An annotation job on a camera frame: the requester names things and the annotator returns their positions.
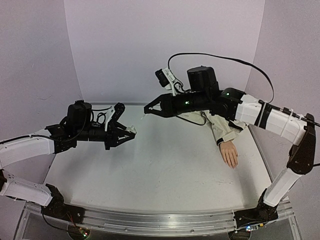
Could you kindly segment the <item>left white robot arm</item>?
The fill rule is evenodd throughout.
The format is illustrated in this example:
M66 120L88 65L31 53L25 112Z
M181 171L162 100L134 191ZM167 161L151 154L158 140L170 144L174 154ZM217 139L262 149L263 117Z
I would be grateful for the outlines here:
M98 110L83 100L77 100L68 107L67 115L59 124L49 125L34 134L18 136L0 143L0 194L12 199L25 200L47 207L56 218L68 213L64 198L59 190L50 184L38 184L15 177L5 167L42 155L63 153L75 148L78 142L102 142L106 150L116 148L133 140L134 126L119 123L125 111L123 103Z

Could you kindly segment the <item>white nail polish bottle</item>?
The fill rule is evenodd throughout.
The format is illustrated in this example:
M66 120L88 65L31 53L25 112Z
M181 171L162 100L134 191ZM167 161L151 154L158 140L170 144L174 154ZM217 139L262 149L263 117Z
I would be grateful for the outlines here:
M133 134L136 134L137 133L137 130L136 128L132 125L132 126L128 126L126 129L125 129L127 132L129 133L133 133Z

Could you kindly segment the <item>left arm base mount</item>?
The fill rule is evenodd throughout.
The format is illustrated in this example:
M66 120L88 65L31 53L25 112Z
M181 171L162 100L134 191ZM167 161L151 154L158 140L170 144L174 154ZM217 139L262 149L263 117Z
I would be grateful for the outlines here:
M41 207L41 213L55 219L81 224L84 219L85 209L80 206L65 203L63 195L57 187L46 184L52 199L47 206Z

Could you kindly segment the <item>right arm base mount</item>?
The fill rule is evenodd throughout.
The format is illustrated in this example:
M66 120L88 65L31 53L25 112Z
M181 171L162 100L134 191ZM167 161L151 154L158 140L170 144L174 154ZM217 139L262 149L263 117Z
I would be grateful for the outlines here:
M272 207L264 203L264 196L266 191L267 189L265 189L261 194L256 207L237 210L234 213L233 218L235 220L237 230L244 229L248 226L266 224L278 219L278 205Z

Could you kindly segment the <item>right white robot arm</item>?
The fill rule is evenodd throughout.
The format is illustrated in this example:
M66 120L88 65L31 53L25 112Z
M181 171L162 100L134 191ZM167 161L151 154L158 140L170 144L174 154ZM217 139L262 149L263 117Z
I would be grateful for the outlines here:
M209 111L213 116L254 125L288 140L292 147L286 167L262 195L261 204L275 208L296 181L314 167L314 117L274 106L232 87L221 90L212 67L191 68L187 76L189 92L162 94L144 107L144 113L171 118L195 111Z

